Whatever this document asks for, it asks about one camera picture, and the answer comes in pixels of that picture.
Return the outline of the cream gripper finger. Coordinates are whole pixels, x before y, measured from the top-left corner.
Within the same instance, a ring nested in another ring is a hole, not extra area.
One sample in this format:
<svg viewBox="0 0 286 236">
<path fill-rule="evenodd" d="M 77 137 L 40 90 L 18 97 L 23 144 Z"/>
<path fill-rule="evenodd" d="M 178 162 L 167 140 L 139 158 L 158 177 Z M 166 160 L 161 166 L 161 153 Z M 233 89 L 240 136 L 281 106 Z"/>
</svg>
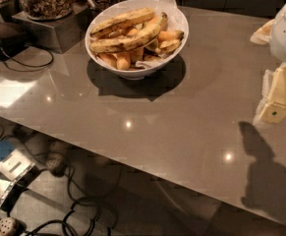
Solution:
<svg viewBox="0 0 286 236">
<path fill-rule="evenodd" d="M 286 117 L 286 62 L 275 71 L 265 71 L 261 95 L 257 120 L 266 124 L 280 123 Z"/>
</svg>

